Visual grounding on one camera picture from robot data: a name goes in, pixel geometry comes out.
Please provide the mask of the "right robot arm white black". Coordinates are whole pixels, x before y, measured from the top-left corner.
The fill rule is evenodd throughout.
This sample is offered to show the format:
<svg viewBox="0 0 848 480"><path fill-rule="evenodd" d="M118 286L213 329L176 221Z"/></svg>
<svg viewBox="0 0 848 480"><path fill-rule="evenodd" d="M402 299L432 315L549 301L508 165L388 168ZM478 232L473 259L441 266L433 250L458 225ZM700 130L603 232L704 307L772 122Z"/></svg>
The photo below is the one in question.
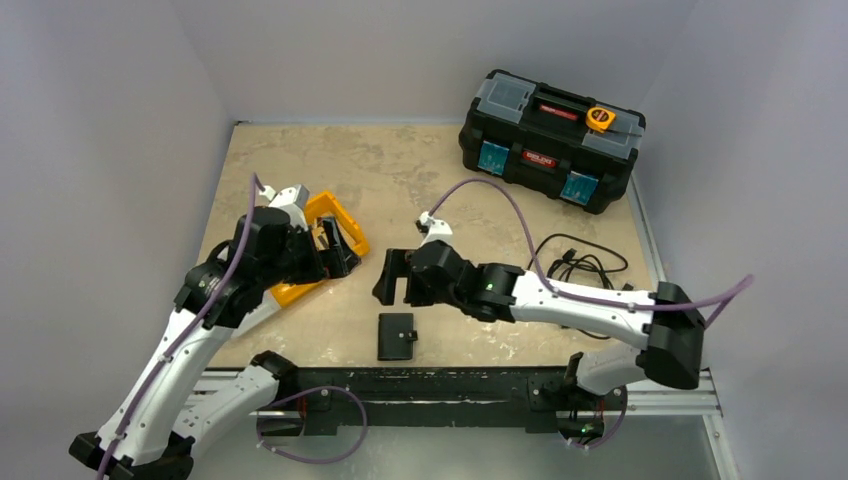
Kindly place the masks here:
<svg viewBox="0 0 848 480"><path fill-rule="evenodd" d="M614 339L570 359L561 392L573 406L642 380L678 390L699 386L705 321L675 284L616 291L558 282L514 265L475 265L443 241L387 250L373 296L393 304L400 278L403 301L412 307L444 304L482 322L548 323Z"/></svg>

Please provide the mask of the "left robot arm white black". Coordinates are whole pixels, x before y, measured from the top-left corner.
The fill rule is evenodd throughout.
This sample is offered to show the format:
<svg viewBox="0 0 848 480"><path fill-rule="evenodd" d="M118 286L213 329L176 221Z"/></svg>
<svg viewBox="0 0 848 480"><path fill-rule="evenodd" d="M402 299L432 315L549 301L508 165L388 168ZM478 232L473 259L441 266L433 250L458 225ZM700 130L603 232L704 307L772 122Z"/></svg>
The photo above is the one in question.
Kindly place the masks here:
<svg viewBox="0 0 848 480"><path fill-rule="evenodd" d="M77 435L69 453L100 479L185 479L199 457L243 417L301 404L298 368L255 355L226 386L187 401L209 362L274 287L342 278L359 263L335 215L301 222L293 207L253 207L233 238L192 268L153 356L117 411Z"/></svg>

